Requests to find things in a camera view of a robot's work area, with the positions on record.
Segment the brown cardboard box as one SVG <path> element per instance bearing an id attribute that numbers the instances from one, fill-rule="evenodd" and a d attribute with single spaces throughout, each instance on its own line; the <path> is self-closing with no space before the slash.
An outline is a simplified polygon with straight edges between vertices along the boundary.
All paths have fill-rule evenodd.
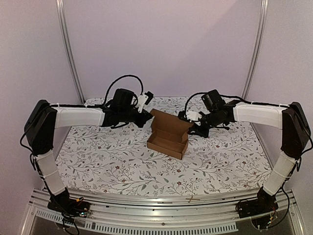
<path id="1" fill-rule="evenodd" d="M 151 135 L 147 147 L 167 156 L 182 160 L 188 147 L 188 130 L 191 123 L 180 120 L 177 116 L 152 109 Z"/>

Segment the right robot arm white sleeve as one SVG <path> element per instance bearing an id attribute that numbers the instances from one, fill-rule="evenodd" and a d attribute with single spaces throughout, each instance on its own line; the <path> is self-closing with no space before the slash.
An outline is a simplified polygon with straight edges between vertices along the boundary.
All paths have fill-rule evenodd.
<path id="1" fill-rule="evenodd" d="M 313 141 L 302 106 L 299 102 L 274 104 L 248 101 L 238 96 L 232 96 L 226 102 L 225 98 L 217 90 L 201 96 L 209 113 L 226 111 L 229 123 L 250 123 L 256 127 L 274 129 L 279 137 L 279 149 L 276 151 L 278 157 L 260 189 L 260 193 L 273 197 L 293 173 L 300 170 L 303 155 L 312 150 L 312 147 L 307 146 Z"/>

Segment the robot arm white sleeve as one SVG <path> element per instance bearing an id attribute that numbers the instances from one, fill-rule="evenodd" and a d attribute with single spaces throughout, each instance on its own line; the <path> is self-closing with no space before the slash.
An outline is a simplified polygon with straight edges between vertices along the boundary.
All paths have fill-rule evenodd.
<path id="1" fill-rule="evenodd" d="M 53 154 L 55 129 L 85 125 L 102 127 L 104 109 L 126 111 L 136 108 L 137 100 L 134 92 L 117 89 L 112 100 L 97 105 L 51 104 L 44 99 L 37 102 L 24 126 L 22 138 L 28 142 L 33 168 L 39 173 L 50 196 L 69 196 Z"/>
<path id="2" fill-rule="evenodd" d="M 209 113 L 226 111 L 229 123 L 250 123 L 256 127 L 274 129 L 279 137 L 279 149 L 276 151 L 278 157 L 260 189 L 260 193 L 273 197 L 293 173 L 300 170 L 303 155 L 312 150 L 312 147 L 307 146 L 313 141 L 302 106 L 299 102 L 274 104 L 248 101 L 238 96 L 232 96 L 226 102 L 225 98 L 217 90 L 201 96 Z"/>

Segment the left robot arm white sleeve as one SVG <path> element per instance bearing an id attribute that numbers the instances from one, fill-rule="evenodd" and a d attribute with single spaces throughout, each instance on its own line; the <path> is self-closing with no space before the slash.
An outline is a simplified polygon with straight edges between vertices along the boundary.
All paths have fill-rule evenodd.
<path id="1" fill-rule="evenodd" d="M 53 154 L 55 129 L 85 125 L 102 127 L 104 109 L 126 111 L 136 108 L 137 100 L 134 92 L 117 89 L 112 100 L 97 105 L 51 104 L 44 99 L 37 102 L 24 126 L 22 138 L 28 142 L 33 168 L 39 173 L 50 196 L 69 196 Z"/>

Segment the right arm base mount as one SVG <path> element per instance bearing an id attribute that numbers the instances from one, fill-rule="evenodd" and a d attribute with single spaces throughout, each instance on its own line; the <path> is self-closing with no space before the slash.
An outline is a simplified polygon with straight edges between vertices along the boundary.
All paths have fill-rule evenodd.
<path id="1" fill-rule="evenodd" d="M 267 204 L 267 203 L 261 202 L 258 199 L 253 199 L 253 200 L 243 199 L 243 200 L 240 200 L 235 206 L 235 210 L 238 213 L 240 218 L 260 215 L 263 213 L 275 211 L 277 209 L 278 209 L 278 204 L 275 200 Z"/>

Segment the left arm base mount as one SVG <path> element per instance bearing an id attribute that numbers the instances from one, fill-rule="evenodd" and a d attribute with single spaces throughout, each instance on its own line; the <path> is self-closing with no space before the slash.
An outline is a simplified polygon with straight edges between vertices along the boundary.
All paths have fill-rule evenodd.
<path id="1" fill-rule="evenodd" d="M 51 196 L 48 209 L 63 213 L 71 217 L 84 217 L 90 211 L 90 203 L 83 198 L 71 199 L 68 195 Z"/>

